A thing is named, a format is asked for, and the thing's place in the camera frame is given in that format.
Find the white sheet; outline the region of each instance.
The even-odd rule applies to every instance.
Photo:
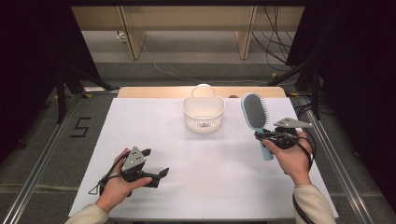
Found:
[[[98,196],[88,194],[128,147],[151,148],[143,170],[169,174],[157,189],[141,188],[116,207],[111,217],[153,221],[226,221],[294,218],[293,183],[276,159],[264,161],[259,141],[249,129],[241,99],[225,99],[223,122],[209,135],[184,124],[183,99],[114,99],[70,216]],[[285,117],[295,118],[288,98],[265,99],[267,129]],[[329,200],[314,164],[313,184]]]

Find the basket handle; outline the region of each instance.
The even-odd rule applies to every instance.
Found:
[[[196,86],[196,87],[192,90],[191,96],[195,97],[195,96],[194,96],[194,92],[195,92],[197,89],[202,88],[202,87],[208,87],[210,90],[213,91],[213,95],[210,95],[210,96],[216,96],[216,91],[215,91],[215,89],[213,89],[213,87],[211,87],[211,86],[208,85],[208,84],[199,84],[198,86]]]

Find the hand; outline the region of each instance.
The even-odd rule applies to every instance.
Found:
[[[116,162],[128,150],[128,148],[125,148],[114,162]],[[113,172],[120,173],[121,166],[122,160],[116,165]],[[115,206],[122,203],[130,192],[147,185],[151,180],[151,177],[144,177],[134,182],[127,182],[121,176],[111,178],[107,181],[102,195],[95,204],[109,213]]]
[[[297,132],[298,137],[306,138],[306,133]],[[305,139],[299,139],[299,143],[311,154],[312,147]],[[308,175],[308,158],[302,149],[295,145],[288,149],[277,147],[270,140],[263,140],[264,145],[276,156],[282,170],[288,174],[294,185],[310,185],[311,180]]]

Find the white basket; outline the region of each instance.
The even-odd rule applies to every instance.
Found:
[[[210,88],[213,95],[195,96],[199,88]],[[215,90],[200,84],[191,92],[191,97],[183,100],[184,120],[187,127],[195,133],[213,133],[219,128],[224,112],[224,100],[216,95]]]

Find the white sleeve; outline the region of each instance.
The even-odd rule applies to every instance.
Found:
[[[335,223],[332,209],[323,194],[314,185],[300,185],[294,187],[294,198],[306,216],[314,223]],[[294,206],[296,222],[306,223]]]
[[[70,217],[65,224],[103,224],[108,219],[108,213],[95,204],[89,204]]]

